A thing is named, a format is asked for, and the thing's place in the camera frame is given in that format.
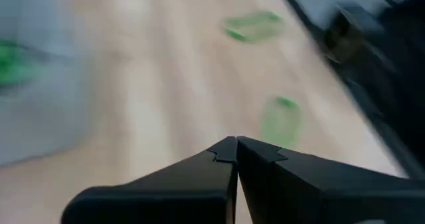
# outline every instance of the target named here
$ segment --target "green object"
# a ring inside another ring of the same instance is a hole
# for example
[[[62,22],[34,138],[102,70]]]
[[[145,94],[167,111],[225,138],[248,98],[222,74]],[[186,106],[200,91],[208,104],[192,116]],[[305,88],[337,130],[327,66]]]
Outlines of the green object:
[[[0,86],[28,79],[32,66],[25,63],[23,49],[12,41],[0,41]]]
[[[228,17],[223,23],[225,33],[242,42],[254,42],[273,37],[282,29],[282,18],[271,11]]]
[[[267,102],[260,127],[260,139],[282,148],[296,149],[301,126],[301,108],[292,100],[276,97]]]

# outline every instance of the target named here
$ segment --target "light wood floor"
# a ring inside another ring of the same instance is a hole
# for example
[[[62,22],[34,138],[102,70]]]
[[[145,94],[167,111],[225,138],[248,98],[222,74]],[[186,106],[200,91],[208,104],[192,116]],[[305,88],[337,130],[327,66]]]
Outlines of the light wood floor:
[[[0,223],[58,223],[84,188],[133,180],[225,136],[258,138],[277,95],[301,106],[298,151],[405,176],[286,1],[69,1],[92,77],[92,129],[77,148],[0,168]],[[244,44],[220,30],[224,17],[261,9],[283,17],[278,38]],[[249,222],[243,201],[237,210]]]

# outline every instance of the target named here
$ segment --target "wooden floor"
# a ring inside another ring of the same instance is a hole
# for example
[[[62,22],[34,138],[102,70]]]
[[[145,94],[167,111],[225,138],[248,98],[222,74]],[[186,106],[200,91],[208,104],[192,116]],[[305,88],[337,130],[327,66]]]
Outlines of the wooden floor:
[[[0,168],[0,223],[58,223],[92,185],[133,180],[225,136],[258,138],[267,100],[301,106],[297,150],[405,176],[284,0],[69,0],[86,50],[93,125],[73,150]],[[284,31],[239,43],[224,17],[271,10]],[[246,204],[237,223],[248,223]]]

